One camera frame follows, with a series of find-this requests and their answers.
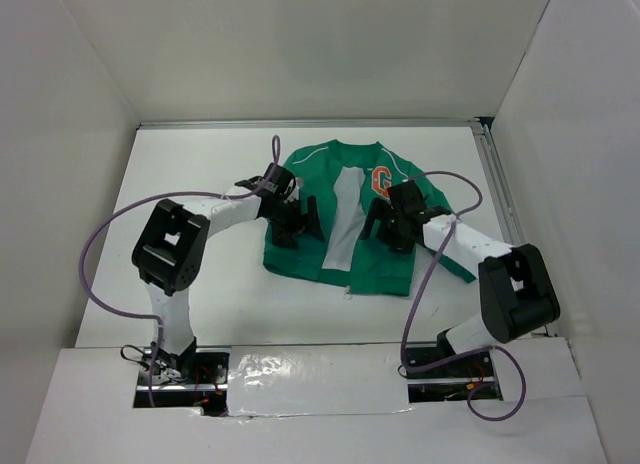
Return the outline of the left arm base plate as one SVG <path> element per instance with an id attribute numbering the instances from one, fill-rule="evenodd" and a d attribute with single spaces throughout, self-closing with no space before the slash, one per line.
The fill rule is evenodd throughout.
<path id="1" fill-rule="evenodd" d="M 229 349 L 198 348 L 191 369 L 184 372 L 157 360 L 152 380 L 150 348 L 125 344 L 120 348 L 120 357 L 138 370 L 134 408 L 194 408 L 207 417 L 227 415 Z"/>

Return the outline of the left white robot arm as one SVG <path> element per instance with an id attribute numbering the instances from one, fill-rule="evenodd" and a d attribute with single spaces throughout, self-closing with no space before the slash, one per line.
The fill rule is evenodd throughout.
<path id="1" fill-rule="evenodd" d="M 323 242 L 318 200 L 305 197 L 303 181 L 275 164 L 263 176 L 241 180 L 223 195 L 180 204 L 165 197 L 155 205 L 134 247 L 132 263 L 145 283 L 152 313 L 162 325 L 153 342 L 155 361 L 176 383 L 196 374 L 197 339 L 190 324 L 189 287 L 198 276 L 209 238 L 263 218 L 270 242 L 296 249 L 308 234 Z"/>

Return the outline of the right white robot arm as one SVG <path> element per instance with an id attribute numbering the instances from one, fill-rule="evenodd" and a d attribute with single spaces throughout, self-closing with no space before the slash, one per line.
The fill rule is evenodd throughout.
<path id="1" fill-rule="evenodd" d="M 401 365 L 407 374 L 439 368 L 460 375 L 471 355 L 503 346 L 560 317 L 560 304 L 540 250 L 495 240 L 462 221 L 463 214 L 430 207 L 418 185 L 405 181 L 375 199 L 361 236 L 375 236 L 391 250 L 408 253 L 421 246 L 434 256 L 421 281 L 401 338 Z M 470 271 L 479 285 L 479 309 L 465 322 L 442 331 L 436 339 L 436 361 L 416 365 L 408 356 L 410 325 L 421 298 L 442 259 Z"/>

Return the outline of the green jacket with white lettering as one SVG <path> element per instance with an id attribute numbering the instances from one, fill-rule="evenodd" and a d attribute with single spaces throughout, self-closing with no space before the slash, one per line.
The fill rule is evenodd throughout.
<path id="1" fill-rule="evenodd" d="M 274 274 L 322 284 L 348 287 L 357 295 L 410 294 L 415 252 L 397 253 L 380 240 L 360 238 L 366 214 L 387 189 L 414 177 L 429 207 L 451 210 L 445 194 L 422 170 L 376 142 L 347 144 L 338 140 L 295 150 L 284 167 L 297 179 L 302 207 L 313 196 L 325 240 L 308 233 L 295 238 L 297 247 L 272 243 L 265 234 L 263 266 Z"/>

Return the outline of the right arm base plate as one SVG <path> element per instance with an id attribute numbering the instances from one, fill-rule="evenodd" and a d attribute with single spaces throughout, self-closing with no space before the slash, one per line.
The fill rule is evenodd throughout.
<path id="1" fill-rule="evenodd" d="M 427 372 L 410 373 L 399 365 L 398 374 L 406 380 L 411 404 L 465 401 L 479 388 L 473 400 L 502 398 L 496 382 L 494 366 L 488 352 L 457 360 Z"/>

